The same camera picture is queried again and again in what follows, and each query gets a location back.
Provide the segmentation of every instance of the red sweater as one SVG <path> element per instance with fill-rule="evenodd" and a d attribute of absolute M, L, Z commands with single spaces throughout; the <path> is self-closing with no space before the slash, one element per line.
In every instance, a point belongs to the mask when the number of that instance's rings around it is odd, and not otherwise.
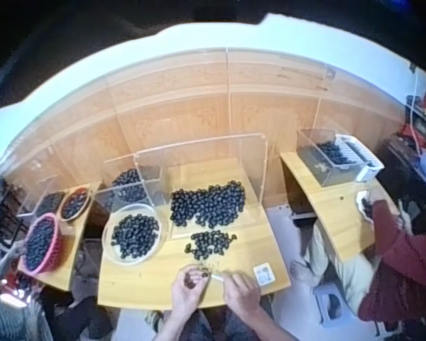
<path fill-rule="evenodd" d="M 373 205 L 376 253 L 382 262 L 359 308 L 362 320 L 426 318 L 426 235 L 398 229 L 388 203 Z"/>

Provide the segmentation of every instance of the beige pants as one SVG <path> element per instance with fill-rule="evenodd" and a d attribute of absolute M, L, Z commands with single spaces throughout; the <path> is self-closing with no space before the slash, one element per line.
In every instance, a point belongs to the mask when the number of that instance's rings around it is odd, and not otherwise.
<path fill-rule="evenodd" d="M 342 283 L 346 301 L 352 312 L 358 315 L 359 306 L 368 293 L 372 278 L 379 261 L 371 263 L 363 254 L 348 261 L 340 261 L 333 250 L 329 239 L 324 235 L 324 228 L 319 220 L 314 224 L 312 238 L 307 246 L 305 261 L 310 263 L 312 272 L 319 280 L 327 270 L 328 261 L 336 268 Z"/>

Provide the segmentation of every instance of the pink basket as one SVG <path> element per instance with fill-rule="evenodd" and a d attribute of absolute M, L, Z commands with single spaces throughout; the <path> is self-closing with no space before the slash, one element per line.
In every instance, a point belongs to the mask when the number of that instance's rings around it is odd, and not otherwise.
<path fill-rule="evenodd" d="M 26 270 L 26 273 L 28 273 L 31 276 L 35 276 L 37 274 L 41 274 L 43 272 L 52 271 L 57 268 L 57 266 L 60 264 L 61 256 L 62 256 L 62 246 L 63 246 L 63 237 L 62 232 L 60 231 L 60 226 L 57 221 L 57 217 L 53 213 L 46 213 L 39 217 L 35 222 L 30 226 L 30 229 L 28 231 L 25 243 L 27 243 L 28 238 L 30 238 L 31 234 L 33 233 L 33 230 L 36 228 L 38 223 L 45 219 L 50 218 L 54 222 L 54 235 L 52 237 L 52 241 L 50 242 L 49 250 L 47 254 L 44 256 L 43 261 L 33 271 L 28 270 L 27 264 L 26 264 L 26 257 L 23 256 L 23 267 Z"/>

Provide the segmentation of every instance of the white wall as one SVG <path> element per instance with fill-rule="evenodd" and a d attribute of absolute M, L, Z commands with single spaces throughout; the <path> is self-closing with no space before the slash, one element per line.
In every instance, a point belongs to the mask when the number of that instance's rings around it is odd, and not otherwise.
<path fill-rule="evenodd" d="M 258 26 L 183 24 L 91 55 L 50 78 L 22 102 L 0 109 L 0 155 L 51 104 L 100 75 L 168 53 L 218 47 L 275 50 L 321 60 L 364 78 L 402 103 L 415 89 L 408 60 L 369 40 L 318 23 L 271 14 Z M 421 93 L 426 73 L 420 73 L 418 82 L 417 93 Z"/>

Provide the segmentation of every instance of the small card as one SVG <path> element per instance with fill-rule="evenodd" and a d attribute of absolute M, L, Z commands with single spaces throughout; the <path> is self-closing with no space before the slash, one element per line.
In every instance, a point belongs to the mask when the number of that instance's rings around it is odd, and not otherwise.
<path fill-rule="evenodd" d="M 273 270 L 269 263 L 264 263 L 254 267 L 254 274 L 256 275 L 259 286 L 266 286 L 276 280 Z"/>

